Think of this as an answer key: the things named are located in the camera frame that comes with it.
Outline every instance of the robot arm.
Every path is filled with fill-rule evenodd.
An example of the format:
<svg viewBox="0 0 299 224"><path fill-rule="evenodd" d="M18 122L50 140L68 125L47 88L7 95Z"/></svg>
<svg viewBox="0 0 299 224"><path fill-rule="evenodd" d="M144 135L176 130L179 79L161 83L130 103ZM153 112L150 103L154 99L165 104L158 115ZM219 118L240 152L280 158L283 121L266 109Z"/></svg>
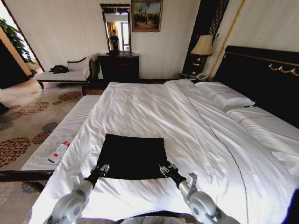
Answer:
<svg viewBox="0 0 299 224"><path fill-rule="evenodd" d="M105 176L109 168L108 164L101 168L96 165L88 178L85 178L70 194L63 196L56 203L52 214L43 224L71 224L80 219L98 178ZM194 173L189 174L186 179L178 173L178 168L169 162L160 165L160 171L177 184L177 188L181 191L196 220L204 224L239 224L219 209L208 194L197 191L195 186L197 176Z"/></svg>
<svg viewBox="0 0 299 224"><path fill-rule="evenodd" d="M97 164L88 178L85 178L70 194L59 199L52 214L43 224L71 224L80 219L98 178L105 176L109 168L108 164L101 168Z"/></svg>
<svg viewBox="0 0 299 224"><path fill-rule="evenodd" d="M178 173L178 168L169 162L160 165L160 171L164 176L170 177L177 184L184 201L197 221L204 224L240 224L218 208L208 194L197 191L195 186L197 176L194 173L190 173L186 179Z"/></svg>

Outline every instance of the patterned carpet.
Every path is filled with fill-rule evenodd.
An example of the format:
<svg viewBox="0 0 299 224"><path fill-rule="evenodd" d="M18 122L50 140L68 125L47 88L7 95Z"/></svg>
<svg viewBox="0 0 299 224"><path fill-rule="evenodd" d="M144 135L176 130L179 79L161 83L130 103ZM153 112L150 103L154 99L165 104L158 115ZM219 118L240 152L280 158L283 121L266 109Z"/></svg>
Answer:
<svg viewBox="0 0 299 224"><path fill-rule="evenodd" d="M31 79L0 90L0 102L10 108L0 115L0 170L19 170L83 97L80 85L45 83L44 87ZM0 183L0 223L28 223L38 196L22 182Z"/></svg>

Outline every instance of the white pillow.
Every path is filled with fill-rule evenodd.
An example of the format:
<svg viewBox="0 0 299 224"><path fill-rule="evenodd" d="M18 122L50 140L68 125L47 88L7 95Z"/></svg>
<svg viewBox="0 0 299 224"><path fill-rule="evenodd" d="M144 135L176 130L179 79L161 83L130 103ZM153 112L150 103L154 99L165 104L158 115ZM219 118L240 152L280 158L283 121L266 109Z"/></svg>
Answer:
<svg viewBox="0 0 299 224"><path fill-rule="evenodd" d="M248 97L219 82L199 82L195 84L216 106L222 110L254 105Z"/></svg>
<svg viewBox="0 0 299 224"><path fill-rule="evenodd" d="M259 107L226 114L269 148L291 174L299 176L299 129Z"/></svg>
<svg viewBox="0 0 299 224"><path fill-rule="evenodd" d="M86 66L86 57L80 61L67 62L67 68L70 71L83 71Z"/></svg>

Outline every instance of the lamp shade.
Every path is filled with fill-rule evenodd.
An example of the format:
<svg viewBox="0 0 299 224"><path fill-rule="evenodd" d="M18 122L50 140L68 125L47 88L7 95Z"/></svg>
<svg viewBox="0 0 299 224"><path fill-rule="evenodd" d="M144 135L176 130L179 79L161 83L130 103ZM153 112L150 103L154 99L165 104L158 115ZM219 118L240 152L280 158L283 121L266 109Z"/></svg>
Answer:
<svg viewBox="0 0 299 224"><path fill-rule="evenodd" d="M195 48L191 51L191 54L195 55L212 55L212 35L200 36Z"/></svg>

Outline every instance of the picture frame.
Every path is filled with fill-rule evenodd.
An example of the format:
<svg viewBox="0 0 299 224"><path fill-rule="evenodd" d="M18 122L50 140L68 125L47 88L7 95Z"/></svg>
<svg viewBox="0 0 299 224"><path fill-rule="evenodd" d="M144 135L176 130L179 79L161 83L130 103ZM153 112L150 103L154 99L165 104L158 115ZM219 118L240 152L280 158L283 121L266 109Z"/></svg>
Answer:
<svg viewBox="0 0 299 224"><path fill-rule="evenodd" d="M163 0L131 0L132 31L160 32Z"/></svg>

